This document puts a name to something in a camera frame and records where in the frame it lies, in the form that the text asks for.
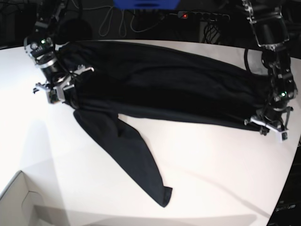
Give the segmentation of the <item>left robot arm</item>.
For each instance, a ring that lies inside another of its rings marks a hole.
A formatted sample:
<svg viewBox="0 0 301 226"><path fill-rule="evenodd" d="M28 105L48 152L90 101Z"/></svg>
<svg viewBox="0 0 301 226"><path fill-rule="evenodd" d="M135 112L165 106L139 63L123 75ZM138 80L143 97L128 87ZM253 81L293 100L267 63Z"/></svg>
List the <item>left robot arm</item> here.
<svg viewBox="0 0 301 226"><path fill-rule="evenodd" d="M296 98L298 89L291 70L291 58L286 47L289 34L281 13L282 0L244 0L247 20L262 49L261 61L268 70L269 94L264 106L245 120L256 124L260 133L274 131L279 142L288 139L288 122L293 108L289 101Z"/></svg>

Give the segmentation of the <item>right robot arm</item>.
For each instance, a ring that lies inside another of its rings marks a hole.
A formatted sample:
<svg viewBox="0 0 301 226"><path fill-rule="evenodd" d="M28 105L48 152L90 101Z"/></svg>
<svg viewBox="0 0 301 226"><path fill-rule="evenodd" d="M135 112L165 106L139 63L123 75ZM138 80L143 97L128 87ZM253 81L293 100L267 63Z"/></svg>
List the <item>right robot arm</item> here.
<svg viewBox="0 0 301 226"><path fill-rule="evenodd" d="M46 78L43 84L36 83L32 92L44 91L49 104L61 102L77 109L76 84L80 83L82 73L94 71L94 68L79 64L71 70L56 50L59 22L67 11L68 3L67 0L43 0L39 4L33 31L24 39L24 50Z"/></svg>

